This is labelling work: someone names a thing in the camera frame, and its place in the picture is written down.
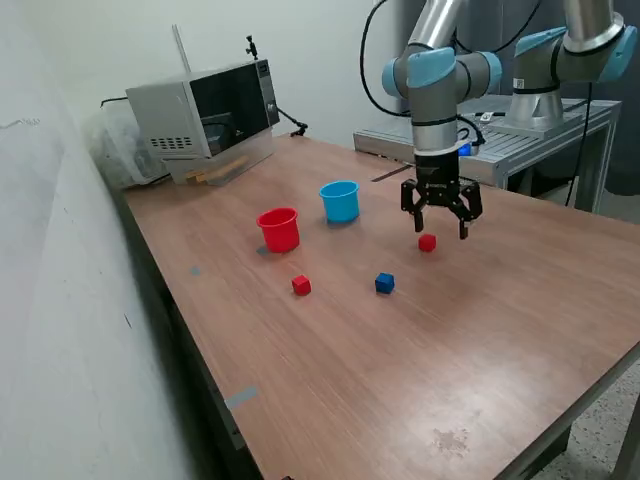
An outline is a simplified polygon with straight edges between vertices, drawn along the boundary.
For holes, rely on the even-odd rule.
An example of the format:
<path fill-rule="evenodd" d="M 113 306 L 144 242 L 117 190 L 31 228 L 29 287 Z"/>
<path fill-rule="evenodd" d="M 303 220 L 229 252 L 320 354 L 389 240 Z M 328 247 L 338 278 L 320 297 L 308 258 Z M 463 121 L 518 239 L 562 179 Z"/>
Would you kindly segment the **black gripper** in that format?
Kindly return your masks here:
<path fill-rule="evenodd" d="M 407 179 L 401 184 L 401 210 L 413 217 L 415 232 L 420 233 L 424 230 L 424 207 L 447 206 L 458 219 L 459 238 L 465 240 L 469 225 L 483 213 L 479 183 L 460 184 L 457 151 L 414 158 L 416 180 Z"/>

